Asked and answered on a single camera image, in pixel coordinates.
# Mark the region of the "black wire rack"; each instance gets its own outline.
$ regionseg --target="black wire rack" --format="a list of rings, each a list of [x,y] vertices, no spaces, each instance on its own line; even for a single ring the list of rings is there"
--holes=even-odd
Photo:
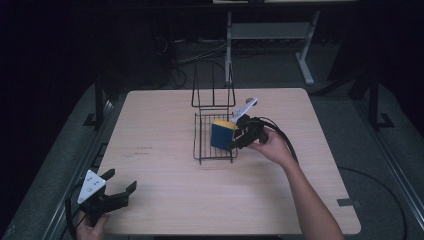
[[[197,74],[197,66],[194,66],[193,92],[191,106],[198,109],[194,115],[194,144],[193,158],[199,160],[230,160],[237,157],[237,149],[225,151],[211,146],[211,128],[215,119],[229,121],[233,116],[230,107],[236,105],[234,84],[232,80],[226,82],[223,89],[227,91],[226,99],[217,98],[214,67],[212,65],[212,82],[208,86],[201,86]]]

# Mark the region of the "wooden table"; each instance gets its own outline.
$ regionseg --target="wooden table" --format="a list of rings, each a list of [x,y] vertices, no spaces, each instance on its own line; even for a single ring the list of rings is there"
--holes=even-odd
[[[217,96],[225,90],[215,90]],[[191,91],[128,94],[99,174],[115,168],[107,194],[137,180],[127,208],[113,212],[106,231],[129,235],[300,234],[284,171],[254,150],[233,163],[193,158],[195,113]],[[307,178],[344,234],[361,226],[334,163],[314,109],[303,89],[236,89],[237,106],[257,97],[250,116],[273,120],[291,140]]]

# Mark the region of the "cable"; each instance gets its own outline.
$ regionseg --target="cable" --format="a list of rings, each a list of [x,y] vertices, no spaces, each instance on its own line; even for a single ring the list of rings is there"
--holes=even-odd
[[[376,179],[375,177],[373,177],[371,175],[368,175],[366,173],[360,172],[360,171],[355,170],[355,169],[347,168],[347,167],[337,166],[337,168],[338,169],[341,169],[341,170],[345,170],[345,171],[354,172],[354,173],[357,173],[357,174],[362,175],[364,177],[367,177],[367,178],[375,181],[376,183],[378,183],[384,189],[386,189],[386,191],[392,196],[393,200],[395,200],[396,205],[398,206],[399,211],[400,211],[400,213],[402,215],[402,221],[403,221],[403,236],[402,236],[402,240],[406,240],[407,237],[408,237],[408,222],[406,220],[406,214],[405,214],[405,211],[402,208],[402,205],[401,205],[399,199],[395,196],[395,194],[393,193],[393,191],[390,190],[389,187],[387,187],[386,185],[384,185],[380,180]]]
[[[75,218],[75,216],[77,215],[77,213],[79,212],[79,209],[77,209],[73,214],[72,214],[72,219]],[[65,228],[62,231],[62,234],[60,234],[60,238],[59,239],[63,239],[63,237],[65,236],[66,230],[68,230],[68,225],[65,226]]]
[[[299,163],[299,160],[297,159],[297,155],[296,152],[294,151],[293,145],[291,144],[289,138],[287,137],[287,135],[280,130],[280,128],[278,128],[278,126],[274,123],[269,123],[263,120],[248,120],[245,122],[247,123],[259,123],[259,124],[264,124],[265,126],[273,129],[274,131],[276,131],[278,133],[278,135],[281,136],[281,138],[283,138],[283,140],[286,142],[287,147],[289,148],[290,153],[292,154],[293,159]]]
[[[219,46],[218,48],[215,48],[213,50],[210,50],[210,51],[207,51],[205,53],[199,54],[197,56],[186,58],[186,59],[182,59],[182,60],[174,60],[172,62],[173,63],[187,63],[187,62],[199,60],[199,59],[202,59],[202,58],[210,57],[210,56],[213,56],[214,54],[217,54],[217,53],[221,52],[226,46],[227,46],[227,44],[224,43],[221,46]]]
[[[165,43],[164,49],[161,50],[161,52],[156,52],[156,54],[162,55],[163,53],[166,52],[166,50],[168,50],[168,41],[166,41],[166,39],[163,37],[155,37],[155,40],[161,40],[162,42]]]
[[[216,47],[218,45],[221,45],[223,42],[225,42],[225,40],[197,40],[196,42],[200,44]]]
[[[75,229],[78,229],[79,225],[84,221],[85,217],[87,217],[87,214],[84,214],[84,217],[78,222],[78,224],[75,226]]]
[[[76,213],[72,214],[72,196],[78,188],[82,187],[82,183],[83,183],[83,181],[80,180],[77,184],[75,184],[75,186],[73,187],[73,189],[69,193],[68,198],[65,200],[66,226],[67,226],[67,229],[68,229],[69,234],[71,235],[72,239],[77,239],[76,230],[75,230],[75,227],[74,227],[74,223],[72,221],[73,218],[76,215]]]
[[[174,89],[181,89],[181,88],[185,88],[185,84],[186,84],[186,82],[187,82],[187,75],[185,74],[185,72],[184,71],[182,71],[181,69],[179,69],[179,68],[176,68],[176,69],[171,69],[171,71],[172,70],[175,70],[176,72],[177,72],[177,77],[180,77],[180,74],[183,76],[183,82],[181,83],[181,84],[178,84],[178,79],[177,79],[177,77],[175,77],[174,76],[174,74],[171,72],[171,78],[172,78],[172,82],[171,82],[171,85],[172,85],[172,87],[174,88]]]
[[[194,61],[194,62],[192,62],[192,63],[199,63],[199,62],[208,62],[208,63],[212,63],[212,64],[214,64],[214,65],[217,65],[219,68],[221,68],[221,69],[222,69],[222,71],[224,71],[224,72],[225,72],[225,68],[224,68],[224,66],[222,66],[221,64],[219,64],[218,62],[215,62],[215,61],[213,61],[213,60],[202,59],[202,60]]]
[[[267,120],[267,121],[270,121],[272,124],[274,124],[275,126],[277,126],[277,124],[274,122],[274,121],[272,121],[271,119],[269,119],[269,118],[266,118],[266,117],[259,117],[259,119],[265,119],[265,120]]]

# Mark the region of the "fingers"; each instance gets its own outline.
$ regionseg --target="fingers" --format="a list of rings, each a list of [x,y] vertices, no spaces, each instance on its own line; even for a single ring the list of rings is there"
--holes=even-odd
[[[89,220],[83,211],[80,211],[78,214],[78,222],[81,222],[81,225],[91,226]]]
[[[99,220],[96,223],[96,226],[94,226],[94,229],[96,231],[103,231],[103,228],[105,227],[106,223],[109,221],[110,214],[103,214]]]
[[[259,151],[259,148],[261,147],[261,144],[259,143],[251,143],[247,146],[248,148],[254,149],[256,151]]]
[[[269,135],[271,132],[274,132],[274,130],[271,130],[270,128],[268,128],[268,127],[264,127],[264,132],[267,134],[267,135]]]

